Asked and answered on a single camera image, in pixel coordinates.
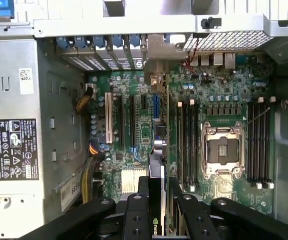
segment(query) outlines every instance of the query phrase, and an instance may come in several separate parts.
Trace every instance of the ram slot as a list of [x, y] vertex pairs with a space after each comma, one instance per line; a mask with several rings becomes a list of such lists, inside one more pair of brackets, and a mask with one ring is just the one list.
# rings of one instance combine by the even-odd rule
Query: ram slot
[[178, 182], [180, 185], [183, 184], [183, 155], [184, 155], [184, 145], [183, 145], [183, 103], [180, 101], [177, 103], [177, 161], [178, 161]]
[[193, 107], [193, 160], [192, 160], [192, 167], [193, 167], [193, 184], [198, 187], [198, 104], [195, 104]]
[[113, 94], [105, 93], [106, 143], [113, 143]]
[[[254, 110], [254, 118], [255, 119], [260, 114], [259, 105], [255, 105]], [[254, 181], [258, 181], [258, 173], [259, 173], [259, 136], [260, 136], [260, 127], [259, 127], [259, 118], [257, 117], [254, 120]]]
[[188, 170], [188, 184], [190, 186], [194, 185], [194, 176], [193, 176], [193, 159], [194, 159], [194, 121], [193, 121], [193, 111], [194, 111], [195, 102], [193, 99], [189, 101], [187, 105], [188, 111], [188, 129], [187, 129], [187, 142], [188, 142], [188, 151], [187, 151], [187, 170]]
[[[259, 112], [263, 113], [265, 111], [265, 105], [260, 104], [259, 106]], [[259, 118], [259, 124], [260, 124], [260, 138], [259, 138], [259, 180], [262, 182], [264, 180], [265, 176], [265, 138], [266, 138], [266, 132], [265, 132], [265, 115], [262, 115]]]
[[129, 125], [130, 125], [130, 146], [136, 146], [136, 104], [135, 96], [129, 96]]
[[187, 171], [187, 106], [185, 103], [183, 103], [183, 109], [182, 109], [182, 122], [183, 122], [183, 148], [184, 148], [184, 154], [182, 158], [182, 167], [183, 167], [183, 183], [184, 186], [188, 186], [188, 171]]
[[[254, 105], [248, 104], [248, 122], [252, 121], [254, 117]], [[253, 181], [254, 171], [254, 122], [248, 125], [248, 145], [247, 145], [247, 180], [248, 182]]]
[[124, 101], [123, 96], [117, 97], [118, 101], [118, 116], [119, 116], [119, 144], [123, 148], [125, 146], [125, 120], [124, 120]]
[[264, 114], [265, 117], [265, 171], [264, 178], [270, 182], [269, 179], [269, 145], [270, 145], [270, 112]]

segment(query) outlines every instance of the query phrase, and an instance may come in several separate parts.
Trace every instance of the regulatory label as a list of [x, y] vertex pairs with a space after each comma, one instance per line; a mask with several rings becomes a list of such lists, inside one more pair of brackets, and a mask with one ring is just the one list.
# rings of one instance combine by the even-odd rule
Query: regulatory label
[[20, 94], [34, 94], [33, 70], [32, 68], [19, 69]]
[[70, 179], [60, 190], [60, 197], [62, 202], [62, 212], [66, 210], [69, 204], [75, 199], [80, 193], [80, 177], [79, 172], [75, 177]]
[[38, 179], [36, 119], [0, 120], [0, 181]]

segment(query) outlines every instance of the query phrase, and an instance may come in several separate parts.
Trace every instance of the blue pcie slot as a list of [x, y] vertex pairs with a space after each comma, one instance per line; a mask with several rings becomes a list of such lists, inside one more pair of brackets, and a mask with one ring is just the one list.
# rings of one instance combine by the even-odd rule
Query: blue pcie slot
[[154, 118], [159, 118], [159, 96], [157, 94], [154, 94], [153, 96], [153, 102], [154, 102]]

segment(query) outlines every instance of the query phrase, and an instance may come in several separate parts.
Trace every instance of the power supply label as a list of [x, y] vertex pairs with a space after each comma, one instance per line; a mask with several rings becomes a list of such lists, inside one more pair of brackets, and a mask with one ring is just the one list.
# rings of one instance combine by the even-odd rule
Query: power supply label
[[0, 181], [39, 180], [36, 119], [0, 119]]

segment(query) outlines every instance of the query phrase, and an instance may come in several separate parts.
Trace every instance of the capacitor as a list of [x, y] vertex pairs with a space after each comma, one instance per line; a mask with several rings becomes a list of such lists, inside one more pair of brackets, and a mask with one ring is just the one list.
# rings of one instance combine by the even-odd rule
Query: capacitor
[[254, 87], [260, 87], [261, 86], [261, 82], [260, 81], [255, 81], [253, 83]]

